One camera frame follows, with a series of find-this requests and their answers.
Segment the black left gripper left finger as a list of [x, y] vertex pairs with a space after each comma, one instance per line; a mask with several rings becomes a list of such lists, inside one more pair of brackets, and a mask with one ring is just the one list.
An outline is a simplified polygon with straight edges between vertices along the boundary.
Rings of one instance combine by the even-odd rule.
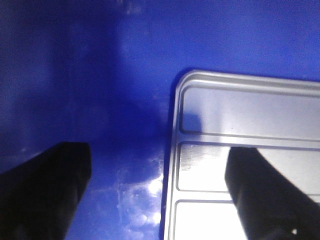
[[92, 175], [86, 142], [61, 142], [0, 175], [0, 238], [63, 240]]

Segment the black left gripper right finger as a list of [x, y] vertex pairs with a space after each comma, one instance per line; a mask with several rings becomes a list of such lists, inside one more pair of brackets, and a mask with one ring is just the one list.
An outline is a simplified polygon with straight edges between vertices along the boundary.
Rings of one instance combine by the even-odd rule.
[[224, 174], [249, 240], [318, 240], [320, 206], [256, 149], [231, 147]]

